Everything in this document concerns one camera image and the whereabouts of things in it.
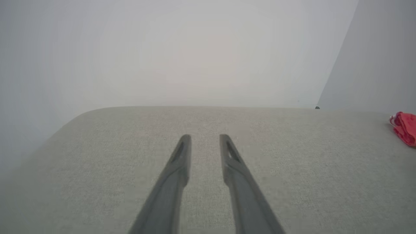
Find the white wall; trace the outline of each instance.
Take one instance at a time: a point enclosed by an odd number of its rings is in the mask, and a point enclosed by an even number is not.
[[[360,0],[318,105],[416,113],[415,0]]]
[[[0,3],[0,169],[112,106],[314,107],[358,0]]]

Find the gray wall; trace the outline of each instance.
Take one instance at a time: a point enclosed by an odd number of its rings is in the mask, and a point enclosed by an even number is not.
[[[360,0],[318,105],[416,113],[415,0]]]
[[[1,1],[0,171],[103,107],[312,108],[357,2]]]

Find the red fabric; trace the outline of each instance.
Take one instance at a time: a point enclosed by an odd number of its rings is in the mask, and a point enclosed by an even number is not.
[[[398,112],[394,124],[397,136],[407,145],[416,146],[416,115]]]

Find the red cloth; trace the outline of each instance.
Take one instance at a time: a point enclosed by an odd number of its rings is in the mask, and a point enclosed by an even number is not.
[[[416,115],[397,112],[393,119],[395,125],[394,132],[397,136],[406,143],[406,145],[416,146]]]

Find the fabric texture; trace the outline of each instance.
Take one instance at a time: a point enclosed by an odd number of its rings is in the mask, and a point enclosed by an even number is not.
[[[416,115],[397,112],[390,117],[396,135],[408,146],[416,146]]]
[[[219,135],[287,233],[415,233],[416,150],[373,112],[112,107],[56,132],[0,183],[0,233],[127,233],[179,138],[192,137],[181,233],[234,233]]]

